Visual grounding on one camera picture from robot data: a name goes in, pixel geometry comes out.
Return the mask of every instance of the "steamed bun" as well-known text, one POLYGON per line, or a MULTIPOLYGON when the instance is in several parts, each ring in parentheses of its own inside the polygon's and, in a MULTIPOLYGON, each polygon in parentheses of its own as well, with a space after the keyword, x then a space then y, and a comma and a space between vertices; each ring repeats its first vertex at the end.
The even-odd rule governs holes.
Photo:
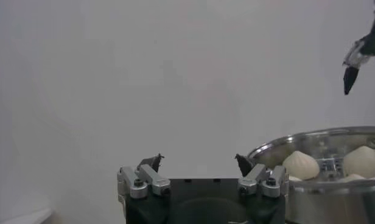
POLYGON ((375 177, 375 150, 361 146, 343 159, 345 173, 356 173, 365 178, 375 177))
POLYGON ((358 174, 350 174, 347 177, 344 177, 344 178, 338 180, 338 182, 347 183, 347 182, 350 182, 350 181, 353 181, 353 180, 364 180, 364 179, 365 178, 363 176, 360 176, 358 174))
POLYGON ((315 159, 299 151, 288 156, 282 165, 289 175, 301 180, 311 179, 319 174, 320 168, 315 159))
POLYGON ((290 181, 296 181, 296 182, 298 182, 298 181, 302 181, 302 179, 297 178, 297 177, 294 177, 294 176, 292 176, 292 175, 289 175, 289 180, 290 180, 290 181))

